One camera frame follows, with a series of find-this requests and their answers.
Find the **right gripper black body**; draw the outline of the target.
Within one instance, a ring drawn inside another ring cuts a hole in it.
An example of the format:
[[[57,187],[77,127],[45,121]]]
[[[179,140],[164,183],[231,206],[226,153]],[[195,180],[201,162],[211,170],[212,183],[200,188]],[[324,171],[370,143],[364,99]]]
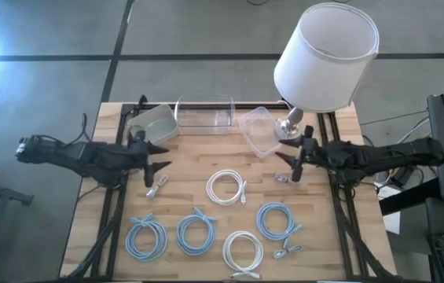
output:
[[[312,138],[314,133],[314,128],[307,125],[303,134],[303,145],[299,147],[299,155],[296,157],[300,160],[300,166],[292,168],[292,181],[298,182],[301,179],[303,173],[303,164],[309,163],[316,160],[316,155],[318,153],[318,143],[315,138]]]

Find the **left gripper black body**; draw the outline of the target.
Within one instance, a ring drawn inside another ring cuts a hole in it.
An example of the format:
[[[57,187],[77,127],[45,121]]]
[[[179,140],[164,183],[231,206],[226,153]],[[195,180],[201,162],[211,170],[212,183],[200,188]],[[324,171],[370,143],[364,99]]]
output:
[[[154,183],[153,167],[149,163],[149,143],[145,141],[145,131],[135,130],[129,132],[128,145],[131,155],[131,168],[142,170],[146,187],[151,187]]]

